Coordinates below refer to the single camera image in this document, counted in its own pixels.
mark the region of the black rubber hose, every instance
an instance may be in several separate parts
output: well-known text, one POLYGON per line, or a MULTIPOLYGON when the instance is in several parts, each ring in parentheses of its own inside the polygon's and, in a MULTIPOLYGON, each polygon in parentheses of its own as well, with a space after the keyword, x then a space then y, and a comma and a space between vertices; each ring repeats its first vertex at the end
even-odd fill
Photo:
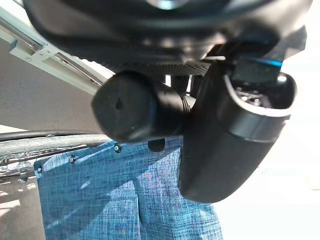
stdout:
POLYGON ((0 133, 0 142, 20 140, 20 139, 33 139, 49 136, 68 136, 68 135, 87 135, 96 134, 95 132, 82 131, 82 130, 37 130, 37 131, 17 131, 0 133))

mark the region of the mesh grille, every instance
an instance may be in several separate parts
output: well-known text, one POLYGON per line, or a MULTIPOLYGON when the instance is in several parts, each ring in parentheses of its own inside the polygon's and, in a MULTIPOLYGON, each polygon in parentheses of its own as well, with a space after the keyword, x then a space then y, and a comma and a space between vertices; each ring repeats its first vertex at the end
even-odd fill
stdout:
POLYGON ((209 63, 192 62, 186 64, 145 64, 145 63, 102 63, 106 68, 118 73, 121 71, 137 71, 153 77, 163 77, 164 75, 204 75, 209 63))

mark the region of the gray wall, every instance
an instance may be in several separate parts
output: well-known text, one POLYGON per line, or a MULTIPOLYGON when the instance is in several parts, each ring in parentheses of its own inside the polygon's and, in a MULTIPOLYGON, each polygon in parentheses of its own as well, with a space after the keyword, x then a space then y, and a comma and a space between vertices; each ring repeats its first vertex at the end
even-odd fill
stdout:
POLYGON ((0 125, 99 133, 90 94, 11 55, 0 39, 0 125))
MULTIPOLYGON (((9 47, 0 39, 0 125, 101 132, 90 106, 93 96, 9 54, 9 47)), ((35 178, 0 184, 0 225, 1 240, 45 239, 35 178)))

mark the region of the blue fabric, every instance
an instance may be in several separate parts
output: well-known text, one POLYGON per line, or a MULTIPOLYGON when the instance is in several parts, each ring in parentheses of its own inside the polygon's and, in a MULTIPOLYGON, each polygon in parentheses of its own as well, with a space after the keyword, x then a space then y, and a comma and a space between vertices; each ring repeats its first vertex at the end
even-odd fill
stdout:
POLYGON ((222 240, 213 205, 179 193, 181 138, 158 153, 147 143, 116 153, 114 144, 35 162, 47 240, 222 240))

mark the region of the metal screw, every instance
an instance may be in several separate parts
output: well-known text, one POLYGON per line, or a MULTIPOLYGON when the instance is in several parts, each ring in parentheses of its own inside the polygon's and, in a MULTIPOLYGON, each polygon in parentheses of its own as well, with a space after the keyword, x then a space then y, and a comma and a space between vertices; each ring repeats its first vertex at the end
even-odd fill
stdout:
POLYGON ((74 164, 75 162, 76 162, 76 156, 74 156, 74 155, 72 155, 70 158, 69 158, 69 162, 71 163, 71 164, 74 164))
POLYGON ((118 143, 116 143, 113 149, 118 154, 118 153, 121 153, 122 147, 118 143))

